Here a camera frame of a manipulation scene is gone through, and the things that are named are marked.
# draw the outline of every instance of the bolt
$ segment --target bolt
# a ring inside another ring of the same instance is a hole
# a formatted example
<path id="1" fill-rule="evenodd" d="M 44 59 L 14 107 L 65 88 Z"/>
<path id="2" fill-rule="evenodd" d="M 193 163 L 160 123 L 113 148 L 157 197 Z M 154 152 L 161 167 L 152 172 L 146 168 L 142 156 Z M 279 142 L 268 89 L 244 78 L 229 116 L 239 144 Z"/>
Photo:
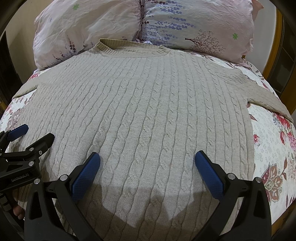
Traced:
<path id="1" fill-rule="evenodd" d="M 40 182 L 40 179 L 39 178 L 36 178 L 35 180 L 34 180 L 34 184 L 38 184 Z"/>
<path id="2" fill-rule="evenodd" d="M 67 175 L 62 175 L 62 176 L 60 177 L 60 180 L 61 180 L 61 181 L 65 181 L 65 180 L 67 180 L 67 178 L 68 178 Z"/>
<path id="3" fill-rule="evenodd" d="M 256 181 L 257 183 L 261 183 L 261 182 L 262 182 L 262 179 L 259 178 L 259 177 L 256 177 L 256 178 L 255 178 L 255 181 Z"/>
<path id="4" fill-rule="evenodd" d="M 233 173 L 228 173 L 227 174 L 227 177 L 230 179 L 230 180 L 234 180 L 236 178 L 236 176 L 233 174 Z"/>

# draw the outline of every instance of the white floral bedding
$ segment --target white floral bedding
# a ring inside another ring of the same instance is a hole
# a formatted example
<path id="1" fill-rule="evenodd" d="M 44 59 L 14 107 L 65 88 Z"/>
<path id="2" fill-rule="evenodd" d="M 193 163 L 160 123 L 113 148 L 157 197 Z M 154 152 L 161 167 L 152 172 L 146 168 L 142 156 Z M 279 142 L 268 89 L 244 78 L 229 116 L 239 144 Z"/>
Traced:
<path id="1" fill-rule="evenodd" d="M 207 58 L 226 68 L 240 69 L 248 79 L 275 94 L 261 73 L 247 61 L 245 63 L 249 67 L 243 67 L 210 55 L 186 52 Z M 30 79 L 47 70 L 35 72 Z M 24 106 L 34 98 L 34 92 L 12 100 L 0 120 L 0 131 L 17 127 L 18 117 Z M 292 123 L 277 113 L 254 104 L 248 104 L 247 107 L 254 135 L 254 177 L 263 179 L 274 223 L 296 197 L 296 131 Z"/>

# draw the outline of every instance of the sweater collar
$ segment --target sweater collar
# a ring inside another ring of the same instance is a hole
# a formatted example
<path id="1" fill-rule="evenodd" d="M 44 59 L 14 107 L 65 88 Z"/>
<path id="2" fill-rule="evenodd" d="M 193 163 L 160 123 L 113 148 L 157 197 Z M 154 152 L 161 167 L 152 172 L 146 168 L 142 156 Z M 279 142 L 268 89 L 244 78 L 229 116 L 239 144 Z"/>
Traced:
<path id="1" fill-rule="evenodd" d="M 125 40 L 100 39 L 95 48 L 106 57 L 141 58 L 163 56 L 170 52 L 162 45 L 153 46 Z"/>

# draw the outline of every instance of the beige cable-knit sweater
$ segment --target beige cable-knit sweater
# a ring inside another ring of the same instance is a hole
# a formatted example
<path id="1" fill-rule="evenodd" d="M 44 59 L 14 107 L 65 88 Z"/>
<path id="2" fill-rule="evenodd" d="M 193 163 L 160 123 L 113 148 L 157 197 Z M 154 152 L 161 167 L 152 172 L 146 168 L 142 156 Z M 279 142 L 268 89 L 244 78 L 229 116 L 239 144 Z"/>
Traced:
<path id="1" fill-rule="evenodd" d="M 69 174 L 93 151 L 100 154 L 101 167 L 79 207 L 105 241 L 190 240 L 217 205 L 194 154 L 204 150 L 226 173 L 251 180 L 247 102 L 292 121 L 271 92 L 240 70 L 128 41 L 101 39 L 25 83 L 16 96 L 36 87 L 18 121 L 29 126 L 18 145 L 22 150 L 55 135 L 41 161 L 45 181 Z M 23 202 L 28 189 L 19 192 Z"/>

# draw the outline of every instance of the mattress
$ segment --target mattress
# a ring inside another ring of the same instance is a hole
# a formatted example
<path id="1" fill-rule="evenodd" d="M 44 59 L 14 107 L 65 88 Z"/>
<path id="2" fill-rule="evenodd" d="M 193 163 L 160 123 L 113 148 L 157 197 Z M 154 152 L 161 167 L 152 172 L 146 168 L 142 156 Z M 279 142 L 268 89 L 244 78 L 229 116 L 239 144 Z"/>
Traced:
<path id="1" fill-rule="evenodd" d="M 240 69 L 248 79 L 278 97 L 256 67 L 247 61 L 245 63 L 249 67 L 243 67 L 210 55 L 186 52 L 206 58 L 225 68 Z M 35 72 L 28 81 L 47 70 L 49 69 Z M 18 127 L 18 117 L 23 108 L 34 98 L 34 92 L 35 90 L 12 100 L 0 120 L 0 131 Z M 254 136 L 253 177 L 261 177 L 263 180 L 274 223 L 296 196 L 296 130 L 292 123 L 278 113 L 249 103 L 247 107 Z"/>

